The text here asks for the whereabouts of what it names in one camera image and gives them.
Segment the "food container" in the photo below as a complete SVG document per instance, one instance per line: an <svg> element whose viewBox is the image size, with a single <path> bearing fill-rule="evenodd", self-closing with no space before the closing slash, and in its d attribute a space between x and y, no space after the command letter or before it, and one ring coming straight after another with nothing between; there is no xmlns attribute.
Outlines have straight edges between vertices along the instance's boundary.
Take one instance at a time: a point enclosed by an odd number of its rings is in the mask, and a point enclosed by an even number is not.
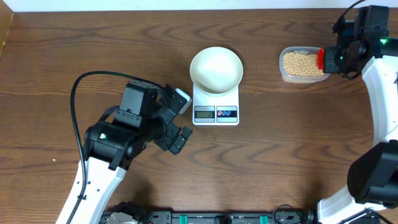
<svg viewBox="0 0 398 224"><path fill-rule="evenodd" d="M315 83L320 82L329 77L330 74L325 74L321 77L305 77L305 76L296 76L288 74L284 69L284 55L286 53L298 53L298 54L316 54L318 55L319 47L288 47L282 51L279 56L279 70L280 74L282 75L282 79L288 83Z"/></svg>

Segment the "digital kitchen scale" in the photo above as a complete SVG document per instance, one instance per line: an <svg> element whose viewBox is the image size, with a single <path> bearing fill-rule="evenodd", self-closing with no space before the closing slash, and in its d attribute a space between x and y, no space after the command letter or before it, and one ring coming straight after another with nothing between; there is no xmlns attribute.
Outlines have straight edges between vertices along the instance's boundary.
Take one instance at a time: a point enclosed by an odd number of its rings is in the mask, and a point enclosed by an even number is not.
<svg viewBox="0 0 398 224"><path fill-rule="evenodd" d="M209 47L192 60L192 122L195 125L238 125L239 83L243 65L230 49Z"/></svg>
<svg viewBox="0 0 398 224"><path fill-rule="evenodd" d="M194 85L192 112L192 122L195 125L238 125L238 86L223 96L210 96Z"/></svg>

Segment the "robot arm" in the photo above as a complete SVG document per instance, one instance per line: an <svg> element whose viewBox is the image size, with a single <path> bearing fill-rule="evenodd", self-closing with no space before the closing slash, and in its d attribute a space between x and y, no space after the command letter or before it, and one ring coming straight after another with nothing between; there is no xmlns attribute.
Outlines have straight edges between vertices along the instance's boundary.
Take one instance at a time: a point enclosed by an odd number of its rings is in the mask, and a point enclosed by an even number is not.
<svg viewBox="0 0 398 224"><path fill-rule="evenodd" d="M398 139L398 57L371 58L362 71L371 100L374 139Z"/></svg>
<svg viewBox="0 0 398 224"><path fill-rule="evenodd" d="M159 88L141 79L131 80L121 106L108 109L87 129L83 146L86 168L83 170L79 162L72 190L57 224L98 224L110 196L123 180L132 160L148 142L154 141L164 151L178 154L192 130L187 127L181 130L172 121L191 102L187 94L169 85ZM108 123L105 119L112 112L115 112L113 122ZM80 198L83 184L86 189L84 197Z"/></svg>
<svg viewBox="0 0 398 224"><path fill-rule="evenodd" d="M351 165L348 185L318 203L323 224L353 221L368 208L398 206L398 40L387 37L387 20L388 7L358 9L355 21L334 24L337 45L323 54L325 73L363 76L374 125L374 147Z"/></svg>

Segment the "white wall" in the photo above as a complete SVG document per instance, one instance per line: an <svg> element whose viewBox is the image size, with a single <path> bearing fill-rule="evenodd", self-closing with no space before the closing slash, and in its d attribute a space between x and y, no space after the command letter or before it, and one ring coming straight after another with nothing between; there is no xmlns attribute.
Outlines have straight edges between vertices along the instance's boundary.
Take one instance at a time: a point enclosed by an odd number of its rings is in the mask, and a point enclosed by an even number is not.
<svg viewBox="0 0 398 224"><path fill-rule="evenodd" d="M347 8L357 0L3 0L14 12ZM398 7L398 0L368 0Z"/></svg>

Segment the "wooden table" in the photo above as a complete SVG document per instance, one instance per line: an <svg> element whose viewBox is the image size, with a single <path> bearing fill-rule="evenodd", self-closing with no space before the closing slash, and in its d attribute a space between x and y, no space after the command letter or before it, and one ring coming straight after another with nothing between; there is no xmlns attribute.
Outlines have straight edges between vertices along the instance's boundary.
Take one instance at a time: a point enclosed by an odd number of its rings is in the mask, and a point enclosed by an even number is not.
<svg viewBox="0 0 398 224"><path fill-rule="evenodd" d="M134 201L174 210L313 208L346 184L373 143L363 81L284 83L279 54L325 47L342 9L18 13L0 59L1 223L54 223L79 160L70 118L75 79L90 70L128 73L192 95L189 66L223 46L244 64L237 127L196 127L173 156L154 144L137 157L108 206ZM398 10L391 10L398 36ZM80 131L121 101L127 79L98 75L76 96ZM398 210L384 211L398 222Z"/></svg>

